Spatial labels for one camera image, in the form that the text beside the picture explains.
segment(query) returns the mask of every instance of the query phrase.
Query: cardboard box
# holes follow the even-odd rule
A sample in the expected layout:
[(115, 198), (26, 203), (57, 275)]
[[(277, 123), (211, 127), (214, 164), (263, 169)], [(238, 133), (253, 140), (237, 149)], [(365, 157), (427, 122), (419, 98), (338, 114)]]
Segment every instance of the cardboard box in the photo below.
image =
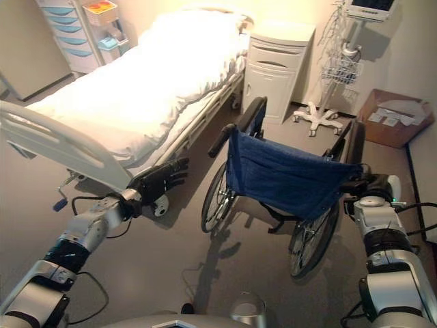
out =
[(434, 122), (428, 102), (373, 89), (358, 117), (366, 126), (366, 140), (402, 148)]

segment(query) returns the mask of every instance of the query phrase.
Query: monitor screen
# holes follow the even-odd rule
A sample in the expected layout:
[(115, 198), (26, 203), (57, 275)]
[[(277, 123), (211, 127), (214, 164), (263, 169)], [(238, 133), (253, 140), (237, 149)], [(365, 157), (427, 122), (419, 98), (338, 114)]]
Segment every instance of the monitor screen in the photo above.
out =
[(352, 5), (389, 11), (394, 0), (353, 0)]

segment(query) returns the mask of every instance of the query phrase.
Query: drawer handle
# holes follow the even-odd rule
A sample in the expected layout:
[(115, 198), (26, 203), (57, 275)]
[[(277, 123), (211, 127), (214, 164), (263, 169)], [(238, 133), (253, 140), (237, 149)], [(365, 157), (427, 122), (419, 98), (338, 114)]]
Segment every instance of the drawer handle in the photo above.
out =
[(65, 38), (63, 36), (58, 36), (58, 38), (68, 44), (71, 44), (73, 46), (80, 46), (81, 44), (84, 44), (87, 42), (86, 39), (76, 39), (76, 38)]
[(71, 13), (74, 8), (57, 8), (57, 7), (43, 7), (46, 12), (52, 15), (65, 16)]
[(287, 67), (287, 66), (285, 66), (283, 64), (275, 63), (274, 61), (268, 61), (268, 60), (260, 60), (260, 61), (257, 61), (257, 63), (273, 65), (273, 66), (279, 66), (279, 67)]
[(75, 33), (82, 29), (82, 27), (79, 26), (62, 26), (62, 25), (52, 25), (52, 26), (60, 30), (61, 32), (66, 32), (66, 33)]
[(300, 55), (300, 52), (296, 52), (296, 51), (285, 51), (285, 50), (279, 50), (279, 49), (273, 49), (273, 48), (266, 48), (264, 46), (255, 46), (253, 45), (253, 48), (259, 49), (259, 50), (264, 50), (264, 51), (270, 51), (272, 53), (283, 53), (285, 55)]
[(64, 48), (64, 50), (78, 57), (88, 57), (89, 55), (92, 55), (91, 51), (68, 49), (68, 48)]
[(48, 19), (55, 23), (69, 25), (78, 20), (78, 18), (74, 17), (56, 17), (56, 16), (48, 16)]

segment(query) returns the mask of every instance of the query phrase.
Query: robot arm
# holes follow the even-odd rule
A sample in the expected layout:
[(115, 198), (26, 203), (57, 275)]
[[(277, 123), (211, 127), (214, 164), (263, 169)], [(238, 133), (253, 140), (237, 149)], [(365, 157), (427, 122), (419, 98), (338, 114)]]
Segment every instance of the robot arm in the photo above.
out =
[(437, 300), (392, 205), (398, 179), (373, 175), (353, 204), (369, 274), (360, 280), (363, 309), (372, 327), (435, 327)]
[(59, 324), (76, 274), (110, 230), (141, 214), (142, 206), (184, 182), (188, 159), (153, 167), (134, 178), (120, 194), (109, 194), (76, 215), (0, 306), (0, 327), (55, 327)]

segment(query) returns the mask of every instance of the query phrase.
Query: blue wheelchair seat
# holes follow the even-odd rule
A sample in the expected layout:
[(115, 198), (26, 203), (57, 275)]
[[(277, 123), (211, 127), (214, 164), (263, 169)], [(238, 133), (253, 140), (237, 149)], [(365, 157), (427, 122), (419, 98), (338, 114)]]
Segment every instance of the blue wheelchair seat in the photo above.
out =
[(361, 165), (331, 161), (237, 128), (229, 138), (226, 179), (237, 195), (315, 220), (342, 196), (340, 186), (362, 174)]

